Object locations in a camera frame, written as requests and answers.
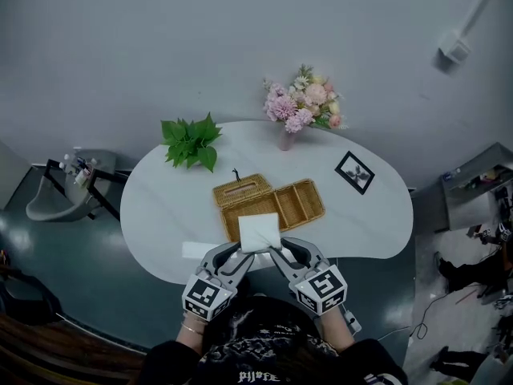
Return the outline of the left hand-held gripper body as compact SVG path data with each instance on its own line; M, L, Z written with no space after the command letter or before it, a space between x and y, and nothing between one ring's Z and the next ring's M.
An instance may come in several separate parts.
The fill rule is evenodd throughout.
M208 269L197 269L182 293L182 305L185 311L210 322L230 305L236 294L234 273L213 274Z

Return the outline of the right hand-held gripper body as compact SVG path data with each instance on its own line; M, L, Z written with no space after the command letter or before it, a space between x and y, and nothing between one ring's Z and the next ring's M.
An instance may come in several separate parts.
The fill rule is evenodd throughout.
M296 300L317 316L339 307L347 296L348 284L336 265L310 270L297 282L290 282L289 288Z

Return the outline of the white napkin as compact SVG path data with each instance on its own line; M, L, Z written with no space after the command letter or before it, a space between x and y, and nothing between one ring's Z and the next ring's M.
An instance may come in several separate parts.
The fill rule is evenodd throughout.
M277 213L238 217L240 247L243 253L281 249L281 234Z

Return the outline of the person's left forearm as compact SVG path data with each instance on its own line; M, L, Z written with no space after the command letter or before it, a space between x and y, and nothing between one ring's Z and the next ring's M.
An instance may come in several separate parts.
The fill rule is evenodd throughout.
M190 311L184 311L184 319L176 341L201 355L203 352L204 333L207 326L207 321Z

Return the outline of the person's right forearm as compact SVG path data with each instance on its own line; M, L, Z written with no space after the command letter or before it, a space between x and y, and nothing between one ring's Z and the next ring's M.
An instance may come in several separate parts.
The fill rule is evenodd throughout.
M337 353L341 353L355 343L339 307L328 310L319 318L319 321L322 339Z

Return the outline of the flat white paper sheet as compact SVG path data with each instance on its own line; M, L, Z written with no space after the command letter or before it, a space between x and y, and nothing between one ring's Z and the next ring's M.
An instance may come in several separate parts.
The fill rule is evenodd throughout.
M216 247L216 244L184 241L182 244L182 257L187 259L201 260L208 251Z

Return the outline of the white power strip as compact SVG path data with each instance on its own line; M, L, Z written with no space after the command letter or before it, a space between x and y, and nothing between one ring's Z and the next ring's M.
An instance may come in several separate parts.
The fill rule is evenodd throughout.
M351 311L347 310L344 313L344 318L353 334L359 333L362 330L361 324Z

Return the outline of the person's black printed top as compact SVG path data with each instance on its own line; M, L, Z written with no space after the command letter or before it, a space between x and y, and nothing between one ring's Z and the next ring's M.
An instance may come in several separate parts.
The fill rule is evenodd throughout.
M408 378L379 341L355 340L337 353L319 319L252 296L208 323L201 355L176 339L153 347L135 385L408 385Z

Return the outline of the wicker basket with lid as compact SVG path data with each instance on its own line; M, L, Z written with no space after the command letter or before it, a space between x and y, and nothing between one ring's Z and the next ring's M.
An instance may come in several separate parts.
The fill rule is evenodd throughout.
M325 206L310 179L273 188L261 175L252 174L213 190L229 241L238 241L238 218L276 213L281 232L295 229L324 216Z

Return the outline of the white kidney-shaped table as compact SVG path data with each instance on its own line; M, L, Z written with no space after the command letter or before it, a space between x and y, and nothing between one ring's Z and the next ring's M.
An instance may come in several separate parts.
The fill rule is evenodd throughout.
M251 174L261 174L274 188L314 182L325 214L290 234L312 242L326 257L387 259L406 247L414 219L410 194L398 172L373 152L317 128L302 130L292 148L281 151L281 126L270 121L226 123L221 133L213 172L174 168L160 145L129 176L120 224L131 254L150 274L185 284L199 262L182 257L183 242L227 240L212 190ZM348 151L375 174L364 195L334 171Z

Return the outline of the green leafy potted plant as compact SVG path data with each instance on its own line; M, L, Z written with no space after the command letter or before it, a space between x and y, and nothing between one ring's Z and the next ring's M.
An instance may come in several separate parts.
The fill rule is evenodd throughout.
M160 122L163 146L168 148L166 161L174 168L185 165L190 169L199 164L209 172L214 171L217 151L212 144L222 136L221 126L217 126L208 113L198 121L184 119L162 120Z

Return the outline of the pink flower bouquet in vase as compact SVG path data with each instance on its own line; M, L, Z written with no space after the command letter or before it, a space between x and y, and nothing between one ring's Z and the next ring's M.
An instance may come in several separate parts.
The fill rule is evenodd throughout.
M302 64L287 87L265 79L263 110L274 123L282 124L279 148L288 151L297 135L307 127L346 130L346 118L341 113L343 96L336 92L329 78L314 73L314 68Z

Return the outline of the cluster of small bottles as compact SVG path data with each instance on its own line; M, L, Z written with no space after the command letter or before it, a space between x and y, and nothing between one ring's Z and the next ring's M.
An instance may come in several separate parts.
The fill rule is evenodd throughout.
M74 177L77 185L84 186L89 181L97 163L95 158L87 160L75 154L66 154L64 161L59 163L59 168L67 175Z

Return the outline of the grey shelf cabinet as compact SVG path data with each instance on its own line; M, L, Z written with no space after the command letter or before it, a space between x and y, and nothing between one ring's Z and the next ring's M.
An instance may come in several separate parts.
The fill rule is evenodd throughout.
M501 143L442 175L448 229L465 229L495 215L495 191L513 181L513 151Z

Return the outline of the brown wooden bench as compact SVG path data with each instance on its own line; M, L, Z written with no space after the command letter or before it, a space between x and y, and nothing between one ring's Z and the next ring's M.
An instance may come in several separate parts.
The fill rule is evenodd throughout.
M134 385L144 355L58 321L0 314L0 385Z

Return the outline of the black picture frame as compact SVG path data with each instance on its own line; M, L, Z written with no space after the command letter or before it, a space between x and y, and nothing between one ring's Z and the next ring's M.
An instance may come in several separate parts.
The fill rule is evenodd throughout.
M375 174L351 151L348 151L334 169L357 192L364 195L372 183Z

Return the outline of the grey chair with black frame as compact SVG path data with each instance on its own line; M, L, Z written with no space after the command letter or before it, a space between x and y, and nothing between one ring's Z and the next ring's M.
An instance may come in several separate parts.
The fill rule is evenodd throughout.
M117 155L105 150L78 150L75 154L98 163L84 186L59 168L61 161L49 159L46 163L38 191L26 206L26 215L32 221L72 222L89 217L95 218L95 210L104 208L115 219L119 210L107 199L113 184L124 185L128 175L116 169Z

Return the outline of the grey wall junction box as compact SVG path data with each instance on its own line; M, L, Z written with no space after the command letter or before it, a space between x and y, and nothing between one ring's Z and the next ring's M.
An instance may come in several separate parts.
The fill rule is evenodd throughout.
M455 30L449 31L438 45L435 65L441 71L448 72L464 63L470 52L461 35Z

